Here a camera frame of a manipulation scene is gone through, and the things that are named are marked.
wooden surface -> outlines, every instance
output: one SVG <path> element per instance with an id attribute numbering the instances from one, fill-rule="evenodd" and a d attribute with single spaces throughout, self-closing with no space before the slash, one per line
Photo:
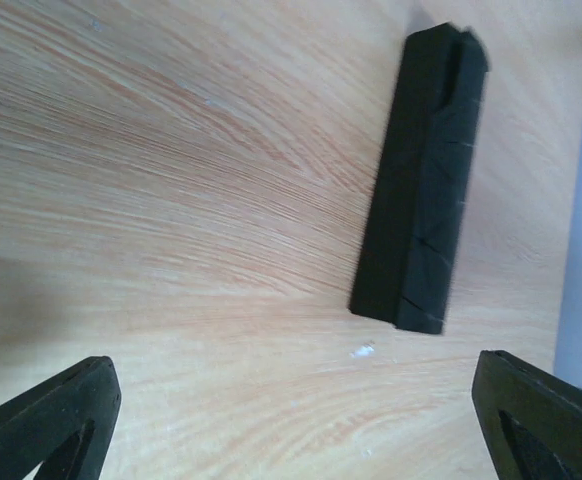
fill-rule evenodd
<path id="1" fill-rule="evenodd" d="M 113 478 L 490 478 L 481 349 L 550 369 L 582 5 L 0 2 L 0 403 L 88 355 Z M 408 31 L 492 65 L 446 335 L 346 310 Z"/>

wood grain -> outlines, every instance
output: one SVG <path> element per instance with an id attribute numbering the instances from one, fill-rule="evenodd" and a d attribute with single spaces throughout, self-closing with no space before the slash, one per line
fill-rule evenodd
<path id="1" fill-rule="evenodd" d="M 346 310 L 422 19 L 492 65 L 435 338 Z M 0 403 L 106 354 L 105 479 L 493 477 L 472 375 L 551 368 L 581 125 L 581 2 L 0 2 Z"/>

